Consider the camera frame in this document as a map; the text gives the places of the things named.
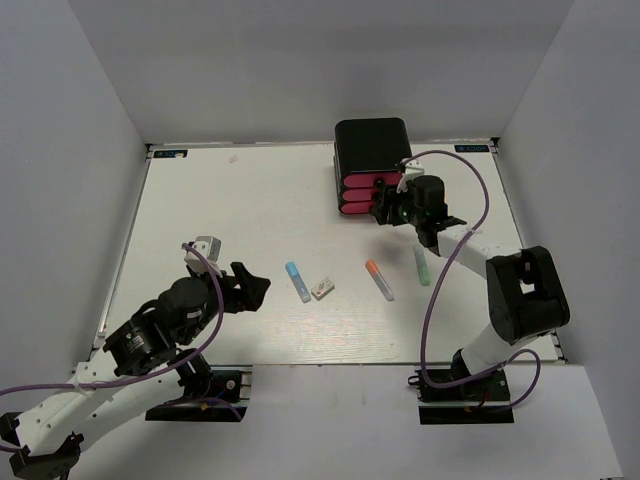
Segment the green cap glue stick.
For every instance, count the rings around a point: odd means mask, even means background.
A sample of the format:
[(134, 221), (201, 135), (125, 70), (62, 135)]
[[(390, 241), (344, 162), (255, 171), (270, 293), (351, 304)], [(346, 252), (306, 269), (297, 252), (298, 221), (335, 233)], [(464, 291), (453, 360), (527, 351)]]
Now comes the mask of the green cap glue stick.
[(431, 275), (426, 261), (424, 248), (421, 245), (416, 244), (413, 246), (413, 253), (419, 282), (422, 286), (429, 286), (431, 284)]

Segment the pink top drawer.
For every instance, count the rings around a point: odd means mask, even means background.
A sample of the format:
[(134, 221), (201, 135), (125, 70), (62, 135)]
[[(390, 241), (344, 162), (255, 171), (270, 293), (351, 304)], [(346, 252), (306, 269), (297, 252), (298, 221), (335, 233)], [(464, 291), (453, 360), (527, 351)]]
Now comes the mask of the pink top drawer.
[(386, 185), (397, 185), (401, 177), (399, 172), (365, 172), (348, 175), (341, 182), (346, 189), (373, 188), (378, 180)]

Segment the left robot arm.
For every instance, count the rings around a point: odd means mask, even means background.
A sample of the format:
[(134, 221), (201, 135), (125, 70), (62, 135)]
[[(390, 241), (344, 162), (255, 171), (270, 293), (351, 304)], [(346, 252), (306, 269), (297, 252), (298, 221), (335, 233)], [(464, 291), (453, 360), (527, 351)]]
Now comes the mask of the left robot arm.
[(188, 276), (145, 302), (51, 396), (1, 417), (2, 450), (18, 479), (65, 479), (98, 439), (144, 416), (161, 421), (241, 421), (245, 371), (217, 368), (192, 342), (227, 314), (257, 311), (271, 285), (240, 262), (230, 272), (188, 265)]

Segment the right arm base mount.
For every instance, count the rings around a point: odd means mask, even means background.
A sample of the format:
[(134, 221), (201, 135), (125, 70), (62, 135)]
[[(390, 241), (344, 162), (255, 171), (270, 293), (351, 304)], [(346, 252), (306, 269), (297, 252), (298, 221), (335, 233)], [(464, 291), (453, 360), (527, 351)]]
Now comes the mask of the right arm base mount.
[(420, 370), (407, 383), (417, 392), (421, 425), (513, 424), (511, 394), (503, 371), (489, 377), (447, 389), (429, 386)]

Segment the blue cap glue stick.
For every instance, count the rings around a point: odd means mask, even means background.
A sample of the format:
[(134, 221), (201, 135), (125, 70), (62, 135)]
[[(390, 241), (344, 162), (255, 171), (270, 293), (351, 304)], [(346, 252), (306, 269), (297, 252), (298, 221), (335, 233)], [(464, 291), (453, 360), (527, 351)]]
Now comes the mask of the blue cap glue stick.
[(303, 303), (308, 303), (311, 301), (311, 294), (296, 266), (293, 261), (287, 262), (285, 264), (285, 270), (287, 275), (289, 276), (300, 300)]

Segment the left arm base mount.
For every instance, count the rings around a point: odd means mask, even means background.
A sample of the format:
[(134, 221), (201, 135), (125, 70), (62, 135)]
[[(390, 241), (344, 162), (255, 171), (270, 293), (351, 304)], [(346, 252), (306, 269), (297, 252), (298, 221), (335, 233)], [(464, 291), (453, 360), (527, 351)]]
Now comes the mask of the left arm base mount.
[(193, 373), (180, 398), (145, 414), (149, 422), (239, 423), (250, 401), (252, 366), (210, 365), (205, 375)]

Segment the orange cap glue stick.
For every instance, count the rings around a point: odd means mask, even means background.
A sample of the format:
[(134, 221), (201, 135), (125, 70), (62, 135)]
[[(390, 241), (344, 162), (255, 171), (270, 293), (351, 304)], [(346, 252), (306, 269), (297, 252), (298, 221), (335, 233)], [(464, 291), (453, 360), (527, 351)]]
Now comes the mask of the orange cap glue stick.
[(377, 266), (376, 262), (373, 259), (368, 259), (365, 262), (365, 269), (371, 276), (372, 280), (374, 281), (374, 283), (376, 284), (377, 288), (380, 290), (384, 298), (389, 302), (393, 301), (394, 294), (390, 286), (388, 285), (387, 281), (381, 274), (381, 271), (379, 270), (379, 267)]

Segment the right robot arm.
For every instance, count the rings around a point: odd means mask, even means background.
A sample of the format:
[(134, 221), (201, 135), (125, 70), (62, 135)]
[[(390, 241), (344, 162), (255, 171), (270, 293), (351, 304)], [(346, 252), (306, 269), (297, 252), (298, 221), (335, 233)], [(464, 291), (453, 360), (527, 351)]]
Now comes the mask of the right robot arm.
[(542, 246), (509, 247), (484, 236), (449, 214), (443, 181), (420, 175), (403, 186), (374, 183), (371, 215), (381, 225), (411, 225), (420, 244), (486, 282), (488, 325), (451, 361), (447, 382), (425, 383), (472, 399), (484, 391), (488, 376), (527, 352), (528, 344), (566, 325), (570, 308), (553, 257)]

